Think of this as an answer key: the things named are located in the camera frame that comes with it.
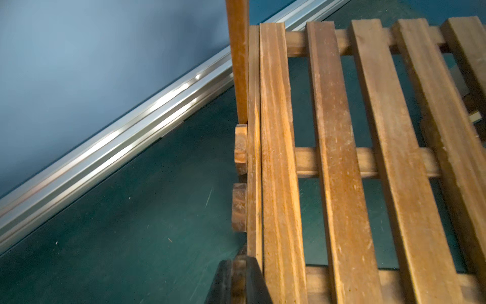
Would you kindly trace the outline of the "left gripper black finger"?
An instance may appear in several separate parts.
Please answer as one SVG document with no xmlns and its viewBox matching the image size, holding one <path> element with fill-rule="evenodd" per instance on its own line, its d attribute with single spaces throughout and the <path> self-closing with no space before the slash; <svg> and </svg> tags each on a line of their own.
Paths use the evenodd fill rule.
<svg viewBox="0 0 486 304">
<path fill-rule="evenodd" d="M 205 303 L 272 303 L 257 259 L 239 255 L 219 263 Z"/>
</svg>

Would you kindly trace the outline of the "brown wooden slatted shelf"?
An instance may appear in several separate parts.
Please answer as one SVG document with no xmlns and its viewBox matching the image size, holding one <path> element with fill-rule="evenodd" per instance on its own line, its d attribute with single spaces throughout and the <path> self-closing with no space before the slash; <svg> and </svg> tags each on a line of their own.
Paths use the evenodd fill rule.
<svg viewBox="0 0 486 304">
<path fill-rule="evenodd" d="M 485 25 L 251 25 L 227 1 L 232 226 L 272 303 L 483 303 Z"/>
</svg>

